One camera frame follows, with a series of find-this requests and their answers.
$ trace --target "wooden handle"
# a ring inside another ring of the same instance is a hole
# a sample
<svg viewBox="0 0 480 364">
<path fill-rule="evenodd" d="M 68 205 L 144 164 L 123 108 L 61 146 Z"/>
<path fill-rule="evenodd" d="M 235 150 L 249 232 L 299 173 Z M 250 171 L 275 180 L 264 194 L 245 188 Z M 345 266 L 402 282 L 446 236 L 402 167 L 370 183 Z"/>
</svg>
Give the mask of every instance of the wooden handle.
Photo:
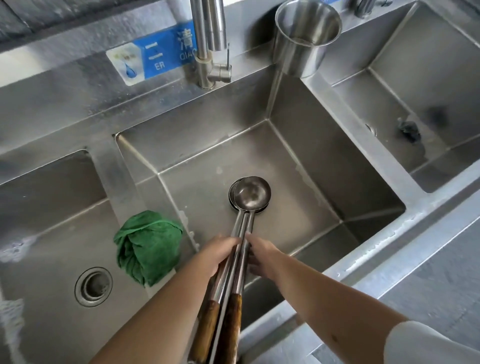
<svg viewBox="0 0 480 364">
<path fill-rule="evenodd" d="M 219 311 L 220 304 L 218 302 L 213 300 L 207 302 L 207 307 L 200 319 L 192 347 L 190 348 L 188 355 L 189 363 L 204 364 L 207 361 Z"/>
<path fill-rule="evenodd" d="M 241 296 L 230 295 L 223 320 L 223 327 L 218 338 L 214 364 L 235 364 L 239 344 L 241 325 Z"/>
</svg>

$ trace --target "sink compartment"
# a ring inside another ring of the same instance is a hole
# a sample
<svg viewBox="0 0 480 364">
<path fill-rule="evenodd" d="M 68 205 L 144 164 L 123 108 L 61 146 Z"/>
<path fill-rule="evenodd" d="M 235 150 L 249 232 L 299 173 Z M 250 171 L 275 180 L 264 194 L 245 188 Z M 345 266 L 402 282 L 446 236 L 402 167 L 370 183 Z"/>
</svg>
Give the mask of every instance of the sink compartment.
<svg viewBox="0 0 480 364">
<path fill-rule="evenodd" d="M 300 80 L 282 80 L 266 120 L 272 78 L 271 67 L 251 74 L 122 132 L 118 144 L 145 203 L 175 212 L 194 245 L 231 233 L 236 179 L 265 178 L 272 199 L 254 233 L 323 271 L 405 207 Z M 247 282 L 243 328 L 283 300 L 268 280 Z"/>
<path fill-rule="evenodd" d="M 88 362 L 147 301 L 145 289 L 117 267 L 112 238 L 119 225 L 89 154 L 4 183 L 0 200 L 1 292 L 4 301 L 24 303 L 20 352 L 29 363 Z M 17 255 L 7 255 L 14 245 Z M 107 269 L 113 286 L 104 302 L 87 308 L 74 287 L 92 267 Z M 7 346 L 0 358 L 10 362 Z"/>
<path fill-rule="evenodd" d="M 480 158 L 479 62 L 470 39 L 417 1 L 343 33 L 320 72 L 430 193 Z"/>
</svg>

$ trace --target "metal cup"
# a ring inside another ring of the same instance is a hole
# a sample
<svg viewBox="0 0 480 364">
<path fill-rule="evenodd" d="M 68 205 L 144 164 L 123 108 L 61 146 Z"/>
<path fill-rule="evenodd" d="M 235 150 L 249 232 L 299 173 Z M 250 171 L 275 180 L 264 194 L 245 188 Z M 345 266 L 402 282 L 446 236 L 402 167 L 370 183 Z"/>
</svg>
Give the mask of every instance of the metal cup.
<svg viewBox="0 0 480 364">
<path fill-rule="evenodd" d="M 320 0 L 289 0 L 275 14 L 273 63 L 284 74 L 308 77 L 320 67 L 326 46 L 342 33 L 340 15 Z"/>
</svg>

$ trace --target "dish towel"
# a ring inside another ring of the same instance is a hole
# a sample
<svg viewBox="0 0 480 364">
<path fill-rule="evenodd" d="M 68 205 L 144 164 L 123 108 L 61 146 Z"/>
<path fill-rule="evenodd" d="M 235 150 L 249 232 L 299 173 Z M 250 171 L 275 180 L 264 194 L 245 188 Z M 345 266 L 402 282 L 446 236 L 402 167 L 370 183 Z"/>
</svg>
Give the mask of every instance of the dish towel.
<svg viewBox="0 0 480 364">
<path fill-rule="evenodd" d="M 115 234 L 117 264 L 141 285 L 153 286 L 179 262 L 180 224 L 146 210 L 129 218 Z"/>
</svg>

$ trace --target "floor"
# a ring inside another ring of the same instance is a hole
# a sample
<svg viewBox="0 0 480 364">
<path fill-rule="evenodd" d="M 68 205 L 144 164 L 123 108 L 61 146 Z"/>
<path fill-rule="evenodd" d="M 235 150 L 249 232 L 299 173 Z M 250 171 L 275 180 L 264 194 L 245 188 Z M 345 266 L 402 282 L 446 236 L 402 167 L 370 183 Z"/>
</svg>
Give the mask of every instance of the floor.
<svg viewBox="0 0 480 364">
<path fill-rule="evenodd" d="M 480 350 L 480 220 L 417 268 L 381 301 L 451 340 Z M 314 357 L 342 363 L 324 345 Z"/>
</svg>

